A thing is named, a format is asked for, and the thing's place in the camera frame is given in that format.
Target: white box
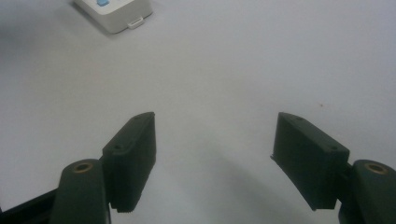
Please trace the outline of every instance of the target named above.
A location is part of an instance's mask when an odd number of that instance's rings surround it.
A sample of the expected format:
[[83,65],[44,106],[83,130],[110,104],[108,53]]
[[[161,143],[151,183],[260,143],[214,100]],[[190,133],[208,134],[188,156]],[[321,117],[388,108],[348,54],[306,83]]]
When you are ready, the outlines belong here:
[[149,0],[74,0],[109,33],[134,29],[152,13]]

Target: black gripper frame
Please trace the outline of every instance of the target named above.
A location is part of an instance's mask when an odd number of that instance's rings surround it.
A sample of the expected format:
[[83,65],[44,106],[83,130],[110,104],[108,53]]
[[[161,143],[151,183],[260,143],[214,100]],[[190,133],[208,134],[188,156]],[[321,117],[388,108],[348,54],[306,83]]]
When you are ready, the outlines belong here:
[[131,118],[100,160],[64,168],[59,188],[0,214],[1,224],[107,224],[109,207],[132,212],[156,160],[154,113]]
[[347,163],[349,150],[306,119],[279,113],[272,158],[312,210],[334,209],[341,224],[395,224],[396,173],[377,161]]

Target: white table surface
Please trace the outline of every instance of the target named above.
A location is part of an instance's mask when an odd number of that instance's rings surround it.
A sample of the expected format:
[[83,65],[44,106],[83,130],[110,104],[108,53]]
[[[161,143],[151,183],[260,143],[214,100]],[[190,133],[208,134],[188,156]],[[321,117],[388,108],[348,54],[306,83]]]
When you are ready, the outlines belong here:
[[107,35],[69,0],[0,6],[0,205],[58,185],[132,116],[157,163],[113,223],[338,223],[270,159],[277,113],[396,168],[396,2],[153,0]]

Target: blue button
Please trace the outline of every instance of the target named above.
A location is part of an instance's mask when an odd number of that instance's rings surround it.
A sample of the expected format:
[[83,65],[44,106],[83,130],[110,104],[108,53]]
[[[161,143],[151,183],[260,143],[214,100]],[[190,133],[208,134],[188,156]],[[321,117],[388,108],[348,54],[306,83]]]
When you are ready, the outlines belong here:
[[104,7],[109,3],[108,0],[96,0],[96,2],[98,3],[99,7]]

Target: screw hole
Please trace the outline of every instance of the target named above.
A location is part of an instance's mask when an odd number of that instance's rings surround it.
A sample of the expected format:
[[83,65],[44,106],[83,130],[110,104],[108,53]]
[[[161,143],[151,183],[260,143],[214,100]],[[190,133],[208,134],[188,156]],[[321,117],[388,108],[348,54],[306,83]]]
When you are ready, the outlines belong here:
[[74,173],[77,173],[77,174],[85,173],[85,172],[91,170],[92,167],[93,167],[93,165],[91,163],[83,162],[83,163],[76,165],[74,167],[73,171],[74,171]]
[[385,175],[388,172],[387,168],[385,168],[379,164],[366,163],[366,164],[364,164],[364,166],[371,172],[379,174],[379,175]]

